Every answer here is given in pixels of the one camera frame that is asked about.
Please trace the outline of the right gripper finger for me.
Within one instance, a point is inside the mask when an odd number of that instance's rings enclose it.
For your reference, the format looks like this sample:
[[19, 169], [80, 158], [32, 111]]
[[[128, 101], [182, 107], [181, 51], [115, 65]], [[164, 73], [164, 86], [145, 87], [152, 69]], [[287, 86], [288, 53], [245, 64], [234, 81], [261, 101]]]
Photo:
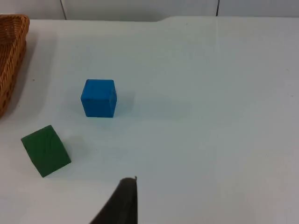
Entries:
[[113, 194], [92, 224], [136, 224], [138, 223], [137, 177], [120, 180]]

